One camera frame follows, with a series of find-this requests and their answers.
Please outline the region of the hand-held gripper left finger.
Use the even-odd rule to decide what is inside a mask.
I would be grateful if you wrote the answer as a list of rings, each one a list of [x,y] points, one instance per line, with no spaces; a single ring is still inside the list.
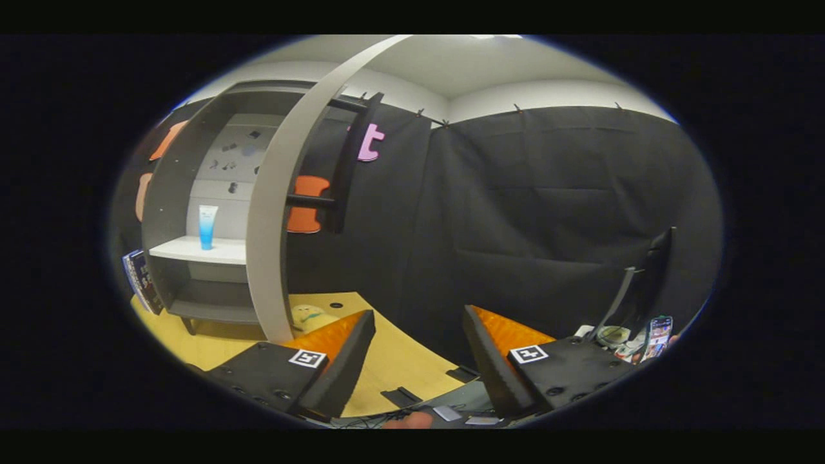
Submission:
[[[206,372],[219,388],[265,409],[310,420],[342,416],[376,333],[371,309],[289,342],[258,342]]]

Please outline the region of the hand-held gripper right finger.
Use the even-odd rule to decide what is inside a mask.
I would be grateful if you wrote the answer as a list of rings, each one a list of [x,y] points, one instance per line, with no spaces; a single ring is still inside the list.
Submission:
[[[465,306],[462,324],[487,396],[504,419],[569,408],[637,369],[581,336],[557,340],[478,306]]]

